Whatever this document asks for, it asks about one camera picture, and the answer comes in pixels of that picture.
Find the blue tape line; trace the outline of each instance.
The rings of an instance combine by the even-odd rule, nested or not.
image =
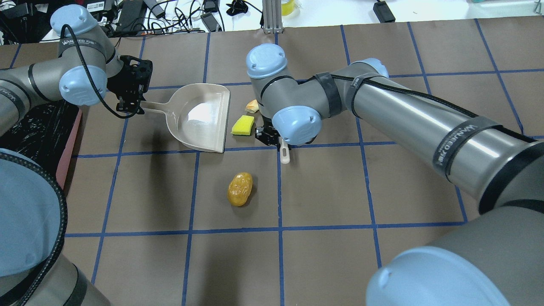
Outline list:
[[[197,153],[197,150],[170,150],[170,151],[143,151],[143,152],[123,152],[121,156],[134,156],[134,155],[152,155],[152,154],[186,154],[186,153]]]
[[[427,222],[427,223],[390,223],[377,224],[379,229],[394,229],[394,228],[429,228],[429,227],[458,227],[464,222]]]
[[[422,77],[422,74],[413,74],[413,75],[390,75],[389,78],[396,78],[396,77]]]
[[[396,142],[363,142],[363,145],[392,145],[397,144]]]
[[[343,230],[343,229],[371,229],[374,226],[372,224],[351,224],[351,225],[310,225],[302,227],[283,227],[286,231],[300,231],[300,230]]]
[[[285,282],[283,274],[283,214],[281,211],[281,161],[280,152],[276,153],[277,169],[277,224],[278,224],[278,255],[280,264],[280,306],[285,306]]]
[[[349,50],[348,50],[348,43],[345,39],[345,32],[344,32],[344,26],[340,25],[340,32],[342,32],[342,41],[344,42],[344,51],[345,51],[345,60],[348,62],[348,65],[351,64],[351,60],[349,58]]]
[[[357,142],[350,143],[323,143],[323,144],[303,144],[303,145],[293,145],[293,149],[306,149],[306,148],[336,148],[338,146],[358,146]]]
[[[431,94],[431,87],[429,86],[429,81],[427,80],[425,68],[423,67],[423,61],[421,60],[421,56],[419,55],[419,49],[417,47],[416,37],[413,34],[412,26],[410,25],[410,22],[407,22],[406,25],[408,26],[408,31],[410,32],[410,37],[412,38],[413,47],[416,50],[417,61],[419,62],[419,67],[421,68],[421,74],[423,76],[423,81],[425,81],[425,87],[427,88],[427,93]]]
[[[82,155],[72,155],[72,158],[100,158],[100,157],[115,157],[116,153],[108,154],[82,154]]]
[[[144,56],[144,48],[145,48],[145,37],[141,39],[140,58]]]
[[[241,86],[241,85],[251,85],[251,82],[238,82],[238,83],[219,83],[223,86]]]
[[[13,59],[11,60],[11,64],[9,65],[9,68],[13,68],[13,65],[15,65],[15,60],[17,59],[17,56],[19,55],[19,50],[21,49],[22,44],[19,44],[17,46],[17,50],[15,51],[15,55],[13,56]]]
[[[206,235],[206,234],[231,234],[231,233],[241,233],[241,232],[270,232],[270,231],[279,231],[278,227],[268,227],[268,228],[239,228],[239,229],[207,229],[207,230],[192,230],[193,235]]]
[[[363,145],[392,145],[397,144],[396,142],[363,142]],[[304,144],[304,145],[293,145],[293,149],[305,149],[305,148],[336,148],[340,146],[358,146],[359,143],[324,143],[324,144]],[[243,146],[240,148],[225,148],[225,152],[234,152],[234,151],[255,151],[255,150],[276,150],[275,146]],[[169,150],[169,151],[142,151],[142,152],[122,152],[121,156],[135,156],[135,155],[153,155],[153,154],[187,154],[187,153],[197,153],[199,151],[188,149],[188,150]],[[72,158],[100,158],[100,157],[115,157],[117,153],[108,153],[108,154],[85,154],[85,155],[72,155]]]
[[[184,87],[185,85],[171,85],[171,86],[153,86],[149,87],[148,90],[156,90],[156,89],[179,89]]]
[[[281,231],[314,231],[314,230],[350,230],[372,228],[427,228],[427,227],[453,227],[463,225],[464,222],[427,222],[427,223],[386,223],[386,224],[347,224],[347,225],[303,225],[281,227]],[[134,232],[73,232],[66,237],[131,237],[131,236],[165,236],[165,235],[208,235],[208,234],[232,234],[244,232],[275,232],[279,227],[265,228],[237,228],[237,229],[201,229],[201,230],[168,230],[168,231],[134,231]]]
[[[225,148],[225,152],[255,151],[255,150],[277,150],[275,146],[247,146],[242,148]]]
[[[206,57],[204,58],[204,76],[202,78],[202,82],[206,82],[206,78],[208,77],[208,57],[209,57],[209,38],[210,33],[208,33],[208,38],[206,39]]]
[[[519,72],[543,72],[544,69],[517,69],[517,70],[499,70],[501,74],[515,74]]]
[[[476,23],[476,27],[478,28],[478,32],[480,33],[481,40],[484,42],[485,50],[487,50],[487,55],[489,55],[491,64],[493,64],[493,68],[495,69],[495,73],[497,74],[497,77],[499,78],[500,86],[503,88],[504,95],[506,96],[506,99],[508,100],[508,104],[510,105],[512,112],[514,113],[514,117],[516,118],[517,124],[520,127],[521,134],[523,134],[523,125],[521,124],[520,116],[518,116],[516,107],[514,106],[514,103],[512,102],[512,99],[510,98],[510,94],[508,93],[508,90],[506,89],[506,85],[504,85],[503,78],[500,76],[497,63],[495,63],[495,60],[493,59],[493,55],[491,54],[491,50],[489,49],[489,45],[487,44],[487,41],[484,36],[484,32],[481,30],[480,22],[478,22],[478,19],[474,19],[474,22]]]
[[[463,215],[463,222],[468,222],[467,212],[465,211],[465,203],[463,203],[463,197],[461,196],[461,191],[459,187],[455,186],[455,193],[457,194],[457,200],[459,201],[459,208],[461,209],[461,214]]]
[[[438,72],[427,76],[464,76],[464,75],[492,75],[495,71],[467,71],[467,72]]]
[[[119,171],[119,164],[121,163],[121,152],[123,151],[123,144],[125,143],[125,135],[127,132],[127,125],[128,125],[128,119],[125,119],[125,123],[123,125],[123,132],[121,133],[121,141],[119,143],[119,151],[117,154],[117,162],[115,163],[115,170],[113,171],[113,177],[112,177],[112,185],[109,189],[109,195],[108,195],[108,204],[106,205],[106,212],[104,214],[104,221],[102,223],[102,233],[106,232],[106,227],[108,225],[108,218],[109,218],[109,210],[112,205],[112,199],[113,199],[113,192],[115,190],[115,181],[117,180],[117,174]],[[96,259],[95,259],[95,267],[92,271],[92,278],[91,283],[95,283],[96,280],[96,274],[98,273],[98,265],[100,263],[100,256],[102,254],[102,245],[104,244],[104,236],[100,237],[100,242],[98,243],[98,251],[96,252]]]
[[[200,153],[196,153],[195,158],[195,173],[193,175],[193,195],[191,198],[191,213],[189,215],[189,236],[187,237],[187,250],[185,253],[185,272],[183,274],[183,291],[181,296],[181,305],[185,306],[187,301],[187,284],[189,281],[189,264],[191,257],[191,244],[193,242],[193,224],[195,220],[195,203],[196,203],[196,187],[199,178],[199,164],[200,164]]]
[[[73,232],[73,233],[66,233],[64,235],[67,238],[74,238],[74,237],[102,237],[103,234],[101,232]]]
[[[370,211],[370,221],[372,223],[372,232],[374,236],[374,248],[376,250],[376,263],[378,268],[381,268],[381,255],[380,255],[380,242],[378,240],[378,230],[376,229],[376,218],[374,216],[374,205],[372,203],[372,193],[370,192],[370,178],[368,176],[368,167],[367,167],[367,158],[364,153],[364,141],[363,134],[361,132],[361,123],[359,118],[355,118],[355,123],[357,124],[357,134],[359,135],[359,143],[361,147],[361,158],[363,162],[363,172],[364,172],[364,182],[367,188],[367,198],[368,198],[368,209]]]

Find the black strap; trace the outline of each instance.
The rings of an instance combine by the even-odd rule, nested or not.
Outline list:
[[[115,58],[115,55],[116,55],[116,50],[114,49],[113,50],[113,53],[112,53],[112,56],[110,56],[107,60],[106,60],[106,65],[109,64],[109,62],[111,62],[114,58]]]
[[[364,84],[364,80],[376,76],[382,76],[381,74],[377,74],[375,72],[371,72],[368,74],[360,75],[353,78],[353,81],[351,82],[351,85],[348,88],[348,92],[346,93],[346,102],[349,102],[349,105],[351,105],[351,112],[353,115],[359,119],[362,119],[357,112],[355,111],[355,96],[357,95],[357,92],[359,91],[359,88]]]
[[[497,199],[508,184],[532,162],[544,155],[544,142],[538,143],[518,153],[499,170],[481,196],[478,212],[480,215],[492,210]]]
[[[78,38],[77,42],[79,43],[80,47],[90,47],[93,49],[98,50],[100,53],[104,55],[104,59],[106,59],[108,56],[106,55],[106,49],[98,43],[96,40],[88,39],[88,38]],[[57,53],[58,57],[61,57],[63,55],[63,52],[67,49],[74,47],[76,43],[72,38],[62,38],[59,41],[59,51]]]
[[[486,117],[470,118],[451,130],[440,142],[432,157],[432,165],[448,179],[452,163],[461,147],[477,133],[500,126]]]
[[[539,213],[544,213],[544,201],[542,200],[531,200],[531,199],[521,199],[507,202],[503,206],[513,206],[513,207],[522,207],[530,210],[534,210]]]
[[[276,82],[276,81],[279,81],[281,79],[284,79],[284,78],[290,78],[290,79],[294,79],[292,76],[279,76],[279,77],[275,77],[273,79],[271,79],[264,87],[263,89],[261,90],[261,100],[263,99],[263,95],[264,95],[264,91],[270,86],[272,85],[272,83]]]
[[[76,285],[73,287],[72,294],[68,297],[63,306],[81,306],[85,295],[87,294],[87,278],[75,265],[77,271]]]
[[[0,305],[11,305],[21,299],[25,292],[27,292],[32,282],[38,276],[38,273],[45,264],[45,260],[35,266],[32,271],[23,278],[15,287],[11,288],[10,291],[6,292],[3,296],[0,297]]]
[[[338,92],[335,80],[329,72],[315,75],[317,82],[323,87],[329,101],[329,118],[342,112],[342,99]]]
[[[19,112],[19,120],[23,119],[24,117],[23,100],[21,100],[21,98],[15,92],[3,86],[0,86],[0,95],[5,96],[6,98],[8,98],[9,101],[11,101],[11,103],[15,105],[15,107],[17,108],[17,111]]]
[[[40,96],[40,98],[44,99],[45,101],[47,101],[47,102],[55,102],[55,101],[53,101],[53,100],[48,99],[48,98],[40,91],[40,89],[39,89],[38,86],[36,85],[36,81],[34,80],[33,70],[34,70],[34,64],[32,64],[32,65],[30,65],[30,66],[28,67],[28,79],[30,80],[30,85],[32,85],[32,88],[34,89],[34,91]]]

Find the black cable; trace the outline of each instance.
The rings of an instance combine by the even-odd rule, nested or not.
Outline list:
[[[157,21],[164,22],[164,21],[162,21],[162,20],[160,20],[160,19],[153,18],[153,17],[145,17],[145,16],[144,16],[144,17],[137,17],[137,18],[135,18],[131,23],[129,23],[128,26],[126,26],[125,28],[130,29],[130,31],[129,31],[130,33],[133,33],[133,32],[134,32],[134,26],[136,26],[136,25],[141,25],[142,30],[147,30],[143,23],[136,23],[136,24],[134,24],[134,23],[135,23],[136,21],[138,21],[138,20],[142,20],[142,22],[143,22],[143,21],[145,21],[146,19],[147,19],[147,23],[149,23],[149,20],[157,20]],[[119,26],[119,24],[118,24],[118,23],[115,23],[115,22],[110,22],[110,24],[111,24],[111,25]],[[117,37],[118,34],[119,34],[119,32],[114,33],[114,36],[113,36],[113,37]]]
[[[157,4],[153,5],[152,7],[149,8],[149,14],[147,15],[147,18],[150,18],[151,17],[151,13],[153,12],[153,9],[156,8],[157,6],[163,4],[163,3],[166,3],[166,5],[168,5],[169,2],[172,2],[172,1],[177,1],[177,0],[164,0],[162,2],[157,2]],[[149,19],[147,19],[147,28],[149,29]]]
[[[115,43],[115,46],[113,46],[113,47],[117,49],[117,47],[119,47],[120,42],[121,42],[121,37],[119,37],[119,39],[117,39],[117,42]]]
[[[65,31],[67,29],[68,29],[68,32],[70,32],[70,36],[72,37],[73,42],[74,42],[74,44],[76,46],[77,55],[79,56],[79,60],[81,61],[81,64],[83,65],[83,69],[85,70],[85,73],[87,74],[87,78],[89,79],[89,82],[91,83],[91,87],[94,90],[94,92],[95,92],[96,96],[98,97],[98,99],[100,100],[100,102],[102,103],[102,105],[104,105],[105,108],[110,113],[114,114],[117,118],[120,118],[120,119],[128,119],[128,118],[133,117],[134,115],[136,115],[138,113],[138,109],[140,108],[140,102],[141,102],[140,98],[138,98],[137,101],[136,101],[136,108],[135,108],[134,112],[129,114],[129,115],[126,115],[126,116],[122,116],[122,115],[117,114],[113,109],[111,109],[108,106],[108,104],[102,98],[102,95],[100,95],[100,93],[98,92],[98,89],[96,88],[95,82],[92,80],[91,73],[89,72],[89,67],[87,66],[87,63],[85,62],[85,59],[83,58],[83,53],[81,52],[81,48],[79,47],[77,37],[76,37],[75,33],[73,32],[72,27],[70,27],[70,25],[63,25],[62,29],[60,30],[60,38],[62,39],[62,38],[65,37]],[[140,94],[140,96],[143,94],[141,87],[139,89],[139,94]]]
[[[190,24],[190,28],[192,29],[193,28],[193,20],[191,19],[191,17],[193,16],[194,13],[198,12],[199,10],[201,11],[204,11],[202,9],[202,6],[199,6],[198,9],[196,9],[195,11],[193,11],[193,4],[195,4],[196,0],[193,0],[191,2],[191,6],[189,7],[189,24]]]
[[[154,27],[153,25],[158,25],[159,28],[160,28],[160,25],[159,25],[157,22],[155,22],[155,21],[151,22],[151,31],[152,31],[153,33],[155,33],[155,31],[156,31],[156,30],[159,30],[159,29],[155,29],[155,27]]]
[[[219,13],[219,18],[221,18],[221,26],[223,26],[223,31],[225,31],[225,23],[223,22],[223,16],[221,16],[221,10],[217,8],[217,12]]]
[[[183,13],[183,11],[180,8],[175,7],[174,8],[174,13],[176,14],[176,17],[177,17],[178,20],[185,20],[185,23],[182,23],[181,25],[185,28],[185,31],[187,31],[187,33],[190,33],[189,28],[188,28],[188,24],[187,24],[187,22],[188,22],[187,17]]]
[[[261,14],[263,13],[263,11],[259,10],[255,5],[249,3],[249,2],[247,2],[247,1],[245,1],[245,0],[242,0],[242,1],[243,1],[245,4],[247,4],[247,5],[251,6],[251,7],[253,7],[254,9],[256,9],[259,13],[261,13]]]
[[[300,84],[303,84],[307,81],[311,81],[313,79],[315,79],[316,77],[313,76],[309,79],[307,79],[306,81],[303,81],[303,82],[300,82]],[[342,79],[344,81],[353,81],[354,78],[353,77],[347,77],[347,76],[340,76],[340,75],[332,75],[332,78],[335,78],[335,79]],[[470,118],[475,118],[475,117],[478,117],[477,114],[467,110],[467,109],[464,109],[458,105],[455,105],[447,100],[444,100],[442,98],[439,98],[437,96],[433,96],[433,95],[430,95],[430,94],[426,94],[426,93],[421,93],[419,91],[415,91],[415,90],[410,90],[410,89],[404,89],[404,88],[399,88],[399,87],[395,87],[395,86],[390,86],[390,85],[385,85],[385,84],[382,84],[382,83],[379,83],[379,82],[376,82],[376,81],[372,81],[370,78],[366,78],[362,81],[362,84],[368,84],[370,86],[373,86],[373,87],[376,87],[376,88],[380,88],[380,89],[383,89],[383,90],[389,90],[389,91],[394,91],[396,93],[401,93],[401,94],[408,94],[408,95],[413,95],[413,96],[418,96],[418,97],[422,97],[422,98],[425,98],[425,99],[428,99],[428,100],[431,100],[431,101],[435,101],[439,104],[442,104],[444,106],[447,106],[451,109],[453,109],[454,111],[457,111],[463,115],[466,115]]]
[[[171,34],[177,34],[177,33],[205,33],[204,30],[189,30],[189,32],[186,31],[178,31],[178,32],[170,32],[170,33],[158,33],[158,34],[145,34],[143,36],[160,36],[160,35],[171,35]],[[124,32],[118,32],[119,34],[134,34],[134,31],[124,31]],[[123,35],[123,38],[141,38],[142,35]]]

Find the yellow rubber toy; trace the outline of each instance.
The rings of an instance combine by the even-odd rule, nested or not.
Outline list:
[[[249,136],[251,135],[251,128],[253,127],[253,123],[255,122],[255,118],[248,115],[242,115],[238,121],[232,126],[232,134],[233,135],[242,135],[242,136]]]
[[[228,185],[227,199],[232,206],[242,206],[247,202],[252,188],[253,177],[251,174],[240,172]]]

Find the blue tape grid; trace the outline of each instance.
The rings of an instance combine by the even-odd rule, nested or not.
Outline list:
[[[517,115],[517,111],[515,110],[515,106],[512,103],[509,93],[506,89],[506,86],[504,85],[504,82],[502,81],[501,74],[509,74],[509,73],[521,73],[521,72],[541,72],[544,71],[544,69],[522,69],[522,70],[499,70],[497,68],[497,65],[494,61],[494,58],[491,54],[491,51],[489,49],[489,46],[487,45],[487,42],[484,37],[484,33],[480,27],[480,24],[478,20],[475,20],[478,31],[480,33],[480,36],[482,38],[482,41],[486,47],[486,50],[488,52],[488,55],[490,56],[491,62],[493,63],[494,71],[477,71],[477,72],[445,72],[445,73],[435,73],[435,74],[427,74],[425,72],[423,62],[421,60],[421,57],[419,55],[419,49],[417,46],[416,39],[414,37],[412,28],[410,23],[407,23],[407,26],[409,28],[410,36],[412,38],[412,42],[416,51],[416,56],[421,68],[422,73],[421,74],[407,74],[407,75],[392,75],[390,78],[403,78],[403,77],[423,77],[425,81],[425,86],[430,93],[430,86],[427,81],[428,76],[455,76],[455,75],[479,75],[479,74],[496,74],[499,78],[499,81],[501,83],[501,86],[504,90],[505,95],[507,96],[508,102],[512,108],[512,111],[514,112],[514,115],[516,117],[516,120],[518,121],[518,124],[520,125],[521,130],[523,131],[523,126],[521,125],[521,122],[519,120],[519,117]],[[342,34],[342,40],[344,43],[344,50],[345,50],[345,56],[346,61],[349,64],[350,63],[350,57],[349,57],[349,50],[348,50],[348,44],[345,38],[345,32],[344,27],[340,26],[341,34]],[[209,42],[210,42],[210,34],[208,33],[207,37],[207,45],[206,45],[206,58],[205,58],[205,68],[204,68],[204,75],[203,75],[203,82],[206,82],[207,78],[207,64],[208,64],[208,56],[209,56]],[[275,34],[275,43],[278,44],[278,34]],[[142,39],[142,44],[140,48],[140,58],[142,57],[143,51],[145,47],[145,38]],[[13,61],[11,62],[11,67],[15,64],[15,60],[17,58],[17,55],[19,53],[19,50],[21,48],[21,45],[17,48],[17,51],[15,53],[15,56],[13,58]],[[221,85],[228,85],[228,86],[236,86],[236,85],[251,85],[250,82],[238,82],[238,83],[224,83]],[[150,87],[150,90],[156,90],[156,89],[170,89],[170,88],[180,88],[180,86],[163,86],[163,87]],[[95,267],[92,274],[91,282],[94,283],[96,280],[96,274],[98,270],[98,265],[100,263],[100,255],[103,245],[103,239],[104,237],[121,237],[121,236],[159,236],[159,235],[188,235],[188,241],[187,241],[187,252],[186,252],[186,262],[185,262],[185,270],[184,270],[184,279],[183,279],[183,291],[182,291],[182,305],[186,304],[187,300],[187,283],[188,283],[188,276],[189,276],[189,267],[190,267],[190,250],[191,250],[191,242],[192,242],[192,235],[203,235],[203,234],[219,234],[219,233],[235,233],[235,232],[278,232],[279,235],[279,269],[280,269],[280,301],[281,305],[285,304],[285,290],[284,290],[284,275],[283,275],[283,232],[284,231],[300,231],[300,230],[335,230],[335,229],[372,229],[374,234],[374,243],[375,243],[375,251],[376,251],[376,263],[378,267],[381,267],[381,257],[380,257],[380,248],[379,248],[379,238],[377,229],[380,228],[413,228],[413,227],[453,227],[453,226],[459,226],[463,225],[467,222],[467,216],[466,211],[463,205],[462,196],[460,193],[460,190],[455,187],[455,191],[459,200],[460,210],[463,216],[462,222],[436,222],[436,223],[402,223],[402,224],[378,224],[376,222],[375,216],[374,216],[374,210],[373,210],[373,203],[372,203],[372,193],[370,192],[370,181],[368,176],[368,169],[367,169],[367,163],[366,163],[366,156],[364,152],[365,146],[369,145],[393,145],[395,142],[365,142],[362,137],[361,132],[361,125],[359,120],[356,120],[356,126],[357,126],[357,133],[359,136],[359,142],[358,143],[337,143],[337,144],[311,144],[311,145],[303,145],[303,146],[295,146],[293,149],[303,149],[303,148],[326,148],[326,147],[339,147],[339,146],[359,146],[361,148],[361,157],[362,157],[362,164],[363,164],[363,171],[365,176],[365,183],[366,183],[366,189],[367,189],[367,197],[369,202],[369,210],[370,210],[370,217],[371,217],[371,223],[370,224],[353,224],[353,225],[327,225],[327,226],[301,226],[301,227],[284,227],[282,224],[282,211],[281,211],[281,163],[279,160],[279,154],[277,155],[277,195],[278,195],[278,227],[271,227],[271,228],[240,228],[240,229],[213,229],[213,230],[194,230],[193,229],[193,222],[194,222],[194,211],[195,211],[195,197],[196,197],[196,188],[197,188],[197,178],[198,178],[198,170],[199,170],[199,161],[200,161],[200,153],[195,150],[183,150],[183,151],[146,151],[146,152],[122,152],[123,143],[126,135],[128,120],[125,120],[125,124],[123,126],[122,134],[121,134],[121,140],[119,145],[119,150],[116,154],[95,154],[95,155],[76,155],[74,157],[76,158],[100,158],[100,157],[117,157],[117,162],[114,170],[114,174],[112,177],[112,185],[109,192],[108,197],[108,204],[106,207],[106,211],[104,214],[104,221],[102,226],[101,232],[92,232],[92,233],[68,233],[66,234],[66,237],[99,237],[100,242],[98,246],[98,251],[96,255],[96,261],[95,261]],[[535,139],[544,139],[544,136],[533,136]],[[227,148],[225,151],[247,151],[247,150],[275,150],[275,147],[270,146],[257,146],[257,147],[245,147],[245,148]],[[191,200],[191,213],[190,213],[190,221],[189,221],[189,230],[179,230],[179,231],[141,231],[141,232],[106,232],[107,227],[107,221],[109,216],[109,209],[111,206],[111,201],[113,197],[113,192],[115,188],[115,181],[119,169],[119,165],[121,162],[122,156],[131,156],[131,155],[150,155],[150,154],[186,154],[186,153],[195,153],[196,159],[195,159],[195,170],[194,170],[194,178],[193,178],[193,194],[192,194],[192,200]]]

